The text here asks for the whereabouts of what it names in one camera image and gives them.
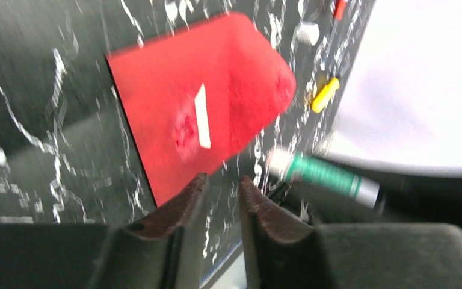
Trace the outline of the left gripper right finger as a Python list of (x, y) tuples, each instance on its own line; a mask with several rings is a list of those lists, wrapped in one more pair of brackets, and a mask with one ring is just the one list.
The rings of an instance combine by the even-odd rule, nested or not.
[(239, 183), (248, 288), (462, 288), (462, 229), (443, 223), (310, 226)]

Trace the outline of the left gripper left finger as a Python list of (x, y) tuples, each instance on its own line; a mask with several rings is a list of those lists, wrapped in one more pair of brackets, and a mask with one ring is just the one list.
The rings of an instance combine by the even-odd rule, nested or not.
[(198, 288), (208, 176), (126, 225), (0, 225), (0, 288)]

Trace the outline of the green white glue stick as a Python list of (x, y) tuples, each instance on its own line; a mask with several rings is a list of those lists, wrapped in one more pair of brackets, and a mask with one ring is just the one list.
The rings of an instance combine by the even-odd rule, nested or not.
[(266, 167), (269, 174), (283, 181), (303, 181), (319, 185), (369, 208), (375, 208), (380, 200), (378, 183), (302, 153), (274, 148), (268, 153)]

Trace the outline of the red envelope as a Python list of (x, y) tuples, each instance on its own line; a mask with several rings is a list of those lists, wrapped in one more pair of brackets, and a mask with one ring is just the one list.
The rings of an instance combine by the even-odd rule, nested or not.
[(290, 105), (296, 80), (244, 13), (107, 56), (157, 205), (212, 174)]

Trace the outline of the white glue stick cap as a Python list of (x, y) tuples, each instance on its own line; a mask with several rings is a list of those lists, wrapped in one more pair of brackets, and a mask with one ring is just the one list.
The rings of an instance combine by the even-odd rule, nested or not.
[(294, 30), (294, 35), (298, 42), (315, 46), (320, 35), (319, 25), (312, 22), (300, 22)]

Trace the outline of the cream paper letter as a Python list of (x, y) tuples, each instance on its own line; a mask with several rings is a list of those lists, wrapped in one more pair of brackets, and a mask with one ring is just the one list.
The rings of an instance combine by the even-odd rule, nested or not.
[(209, 129), (208, 111), (206, 105), (206, 88), (202, 84), (194, 97), (194, 108), (196, 112), (196, 122), (199, 144), (202, 148), (211, 148), (211, 137)]

